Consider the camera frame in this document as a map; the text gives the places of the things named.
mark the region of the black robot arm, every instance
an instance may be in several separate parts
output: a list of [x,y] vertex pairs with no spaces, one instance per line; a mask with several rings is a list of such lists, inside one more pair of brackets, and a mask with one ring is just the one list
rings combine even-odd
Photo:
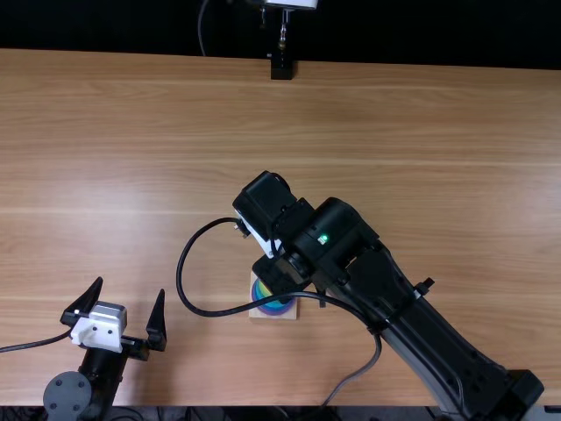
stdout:
[[102,285],[102,278],[97,278],[60,318],[72,328],[73,342],[86,354],[77,372],[57,375],[47,385],[43,403],[49,421],[101,421],[113,404],[128,359],[146,361],[150,350],[166,349],[164,290],[148,320],[148,338],[139,339],[122,334],[125,307],[97,301]]
[[329,198],[314,210],[279,175],[264,172],[233,205],[266,252],[253,271],[274,294],[313,282],[359,309],[447,417],[518,421],[543,393],[531,371],[506,370],[450,326],[424,298],[434,282],[413,286],[349,204]]

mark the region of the colorful disc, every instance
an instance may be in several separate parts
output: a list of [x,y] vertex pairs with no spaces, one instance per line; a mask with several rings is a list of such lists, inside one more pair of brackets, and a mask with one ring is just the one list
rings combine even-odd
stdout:
[[[257,301],[261,298],[267,298],[271,296],[271,291],[265,286],[260,279],[257,279],[252,286],[252,300]],[[271,303],[267,303],[258,307],[258,309],[268,316],[279,316],[281,314],[286,313],[289,311],[292,306],[295,304],[294,298],[290,300],[288,303],[283,304],[280,301],[272,301]]]

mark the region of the black cable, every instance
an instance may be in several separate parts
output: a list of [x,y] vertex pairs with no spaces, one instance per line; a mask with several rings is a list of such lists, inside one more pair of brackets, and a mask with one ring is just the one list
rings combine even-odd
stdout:
[[70,329],[68,332],[62,333],[59,336],[55,336],[54,338],[38,340],[37,342],[29,342],[27,344],[5,346],[4,348],[0,348],[0,353],[9,353],[10,351],[19,351],[22,349],[35,348],[37,346],[50,345],[53,344],[54,342],[58,342],[59,340],[63,340],[64,338],[67,338],[70,335],[71,331],[72,329]]
[[119,415],[118,417],[112,418],[110,421],[118,421],[119,419],[129,419],[132,421],[138,421],[135,417],[131,417],[130,415]]
[[118,406],[118,408],[120,410],[128,410],[128,411],[132,412],[133,414],[135,414],[138,418],[140,418],[140,421],[144,421],[144,417],[142,416],[142,414],[139,411],[134,410],[133,408],[130,408],[128,406]]
[[368,320],[362,314],[362,312],[355,309],[351,305],[349,305],[349,304],[347,304],[347,303],[345,303],[341,300],[337,300],[336,298],[333,298],[333,297],[330,297],[330,296],[323,296],[323,295],[317,294],[315,292],[308,292],[308,291],[294,291],[294,292],[287,292],[287,293],[284,293],[284,294],[276,294],[276,295],[273,295],[273,296],[268,296],[266,298],[261,298],[260,300],[254,301],[252,303],[239,305],[238,307],[234,307],[234,308],[231,308],[231,309],[228,309],[228,310],[209,311],[209,310],[202,310],[202,309],[199,309],[198,307],[195,307],[187,299],[187,296],[185,295],[185,292],[183,291],[183,281],[182,281],[183,265],[185,264],[185,260],[187,259],[187,255],[189,253],[189,250],[191,249],[191,247],[193,246],[193,244],[195,243],[195,241],[199,237],[201,237],[209,229],[211,229],[211,228],[213,228],[217,225],[225,224],[225,223],[228,223],[228,222],[232,222],[234,224],[243,224],[243,222],[240,219],[237,219],[237,218],[219,218],[215,221],[212,221],[212,222],[206,224],[203,228],[201,228],[195,234],[193,234],[193,237],[191,237],[189,239],[189,241],[185,245],[185,248],[183,249],[183,252],[181,253],[181,257],[179,258],[179,262],[177,263],[177,270],[175,272],[175,286],[177,287],[177,293],[179,294],[179,298],[181,299],[181,302],[189,310],[194,312],[196,315],[202,316],[204,318],[221,318],[221,317],[224,317],[224,316],[230,316],[232,314],[237,314],[237,313],[241,313],[243,311],[248,311],[248,310],[251,310],[251,309],[255,309],[257,307],[260,307],[260,306],[265,305],[267,303],[271,303],[273,301],[282,300],[282,299],[286,299],[286,298],[294,298],[294,297],[299,296],[299,297],[302,297],[302,298],[311,298],[311,299],[314,299],[314,300],[317,300],[317,301],[325,301],[326,303],[335,305],[335,306],[337,306],[337,307],[339,307],[343,310],[347,310],[350,313],[352,313],[352,315],[354,317],[358,318],[362,323],[364,323],[366,326],[369,326]]
[[201,8],[199,9],[199,14],[196,19],[196,34],[199,39],[199,47],[201,48],[201,55],[205,56],[206,51],[204,50],[204,44],[202,43],[202,17],[204,16],[204,11],[209,4],[209,0],[202,0]]
[[202,417],[201,417],[201,415],[199,414],[199,411],[196,410],[196,407],[195,407],[195,406],[191,406],[190,408],[191,408],[191,410],[193,411],[193,413],[195,414],[196,419],[198,419],[199,421],[202,421]]
[[[349,305],[349,304],[347,304],[343,301],[337,300],[336,298],[332,298],[330,296],[317,294],[317,293],[314,293],[314,292],[293,291],[293,292],[287,292],[287,293],[284,293],[284,294],[276,294],[276,295],[268,296],[267,298],[262,298],[260,300],[254,301],[253,303],[239,305],[238,307],[234,307],[234,308],[231,308],[231,309],[228,309],[228,310],[209,311],[209,310],[202,310],[202,309],[199,309],[198,307],[195,307],[187,299],[187,296],[185,295],[185,291],[183,291],[182,272],[183,272],[183,266],[185,264],[185,260],[187,259],[187,255],[188,255],[191,247],[194,245],[195,241],[199,237],[201,237],[209,229],[211,229],[211,228],[213,228],[217,225],[225,224],[225,223],[229,223],[229,222],[232,222],[234,224],[239,224],[239,225],[243,224],[243,222],[240,219],[237,219],[237,218],[219,218],[215,221],[212,221],[212,222],[206,224],[203,228],[199,229],[189,239],[189,241],[185,245],[185,248],[183,248],[183,252],[181,253],[181,256],[180,256],[179,261],[177,263],[177,270],[175,272],[175,283],[176,283],[176,287],[177,287],[177,293],[179,294],[179,298],[181,299],[181,302],[185,305],[185,307],[187,307],[189,310],[191,310],[195,314],[197,314],[199,316],[202,316],[202,317],[205,317],[205,318],[220,318],[220,317],[229,316],[229,315],[232,315],[232,314],[237,314],[237,313],[240,313],[242,311],[247,311],[247,310],[250,310],[250,309],[254,309],[256,307],[260,307],[261,305],[271,303],[272,301],[277,301],[277,300],[281,300],[281,299],[285,299],[285,298],[294,298],[294,297],[300,296],[300,297],[303,297],[303,298],[312,298],[312,299],[315,299],[315,300],[320,301],[320,302],[324,301],[326,303],[333,304],[333,305],[335,305],[339,308],[342,308],[344,310],[349,311],[353,316],[358,318],[362,323],[364,323],[366,325],[366,327],[368,328],[368,331],[374,337],[374,343],[376,345],[376,349],[374,351],[373,357],[363,367],[359,368],[357,371],[351,373],[350,375],[347,375],[341,382],[339,382],[339,384],[333,389],[333,391],[330,393],[330,395],[327,397],[327,399],[325,399],[325,401],[322,403],[321,406],[319,406],[317,409],[311,411],[309,414],[306,414],[303,417],[298,418],[298,419],[308,419],[308,418],[316,415],[318,411],[324,410],[325,407],[330,402],[330,400],[333,398],[333,396],[335,396],[335,394],[347,382],[350,382],[352,380],[357,379],[363,373],[365,373],[367,370],[372,368],[374,366],[374,364],[376,364],[376,362],[378,361],[378,359],[380,357],[381,349],[382,349],[380,335],[373,331],[373,327],[368,323],[368,319],[366,318],[366,316],[361,311],[355,309],[354,307],[352,307],[351,305]],[[200,419],[196,410],[195,409],[193,409],[193,410],[194,410],[196,416]]]
[[429,415],[432,419],[437,419],[437,416],[435,415],[435,413],[432,411],[431,408],[429,408],[428,406],[425,406],[424,409],[427,410],[427,412],[429,413]]

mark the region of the black background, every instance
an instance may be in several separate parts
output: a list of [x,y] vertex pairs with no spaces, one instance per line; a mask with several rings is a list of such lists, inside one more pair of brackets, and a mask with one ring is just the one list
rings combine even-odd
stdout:
[[[198,55],[201,1],[2,0],[0,47]],[[320,0],[292,16],[300,60],[561,67],[558,0]],[[208,55],[266,56],[245,0],[209,0],[203,22]]]

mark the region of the wood grain surface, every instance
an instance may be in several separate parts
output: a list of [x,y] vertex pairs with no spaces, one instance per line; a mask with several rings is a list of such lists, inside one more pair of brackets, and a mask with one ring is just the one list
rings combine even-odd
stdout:
[[[561,403],[561,73],[0,51],[0,346],[63,332],[94,279],[144,335],[167,292],[168,347],[130,361],[116,404],[318,404],[373,343],[341,310],[296,322],[199,318],[174,271],[201,225],[263,169],[298,196],[351,203],[477,348]],[[244,303],[257,243],[221,226],[184,280],[206,309]],[[0,356],[0,404],[41,404],[83,351]],[[431,404],[385,346],[334,404]]]

